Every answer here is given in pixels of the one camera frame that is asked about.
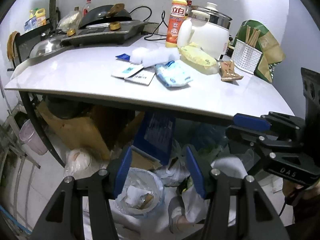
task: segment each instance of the blue gripper pad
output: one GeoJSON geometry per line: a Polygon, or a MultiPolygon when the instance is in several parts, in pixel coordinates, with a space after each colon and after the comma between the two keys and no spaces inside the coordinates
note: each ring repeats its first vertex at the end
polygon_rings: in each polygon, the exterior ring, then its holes
{"type": "Polygon", "coordinates": [[[261,117],[255,117],[245,114],[236,114],[233,117],[233,122],[236,126],[260,132],[270,130],[271,126],[271,124],[267,120],[261,117]]]}
{"type": "Polygon", "coordinates": [[[193,153],[190,147],[187,147],[186,150],[186,159],[187,159],[187,167],[190,172],[191,178],[193,180],[193,184],[195,185],[196,192],[205,199],[207,196],[207,192],[205,190],[204,185],[204,176],[199,168],[199,165],[193,156],[193,153]]]}
{"type": "Polygon", "coordinates": [[[129,172],[129,168],[132,161],[131,147],[128,147],[126,151],[122,152],[119,159],[121,160],[121,163],[119,165],[119,169],[116,174],[114,190],[113,190],[113,195],[115,198],[117,198],[117,196],[122,192],[125,179],[127,178],[127,175],[129,172]]]}

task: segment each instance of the white table top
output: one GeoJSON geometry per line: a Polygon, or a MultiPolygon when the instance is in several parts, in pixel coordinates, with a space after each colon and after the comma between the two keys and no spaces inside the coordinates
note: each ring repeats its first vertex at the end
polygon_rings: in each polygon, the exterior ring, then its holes
{"type": "Polygon", "coordinates": [[[141,38],[131,45],[67,50],[28,66],[5,89],[112,100],[226,119],[237,113],[261,116],[269,111],[293,115],[271,84],[238,69],[236,72],[244,78],[229,83],[222,82],[219,74],[204,75],[183,63],[193,81],[183,89],[171,90],[156,76],[149,86],[111,77],[114,69],[127,64],[115,56],[130,55],[137,47],[161,46],[161,42],[141,38]]]}

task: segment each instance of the trash bin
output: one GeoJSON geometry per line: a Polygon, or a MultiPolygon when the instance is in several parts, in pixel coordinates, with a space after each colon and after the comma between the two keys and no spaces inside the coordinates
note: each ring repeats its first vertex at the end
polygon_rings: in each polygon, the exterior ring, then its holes
{"type": "Polygon", "coordinates": [[[163,202],[164,187],[161,179],[150,171],[130,168],[122,193],[115,200],[115,207],[125,215],[146,218],[149,215],[156,214],[155,210],[163,202]],[[149,201],[143,208],[133,207],[132,200],[134,198],[136,198],[135,200],[141,201],[141,203],[146,201],[146,199],[143,198],[143,194],[146,191],[152,196],[151,201],[149,201]]]}
{"type": "Polygon", "coordinates": [[[28,145],[31,150],[39,155],[44,155],[47,152],[47,147],[40,139],[30,119],[22,125],[19,136],[23,143],[28,145]]]}

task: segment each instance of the white lid knob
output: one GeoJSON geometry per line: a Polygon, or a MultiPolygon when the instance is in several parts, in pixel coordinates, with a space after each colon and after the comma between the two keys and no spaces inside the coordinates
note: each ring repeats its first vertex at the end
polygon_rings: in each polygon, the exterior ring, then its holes
{"type": "Polygon", "coordinates": [[[212,2],[208,2],[206,8],[208,8],[210,10],[218,11],[217,10],[217,5],[215,3],[212,3],[212,2]]]}

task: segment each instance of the green paper bag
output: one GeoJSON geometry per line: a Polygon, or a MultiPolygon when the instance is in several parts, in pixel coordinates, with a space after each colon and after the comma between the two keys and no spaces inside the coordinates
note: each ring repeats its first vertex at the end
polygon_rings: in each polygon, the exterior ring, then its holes
{"type": "Polygon", "coordinates": [[[259,78],[272,83],[274,67],[285,59],[285,54],[271,32],[262,23],[254,20],[244,21],[242,23],[233,43],[234,47],[236,46],[238,39],[245,42],[247,26],[251,27],[250,36],[252,35],[254,28],[261,31],[255,48],[262,52],[262,56],[254,74],[259,78]]]}

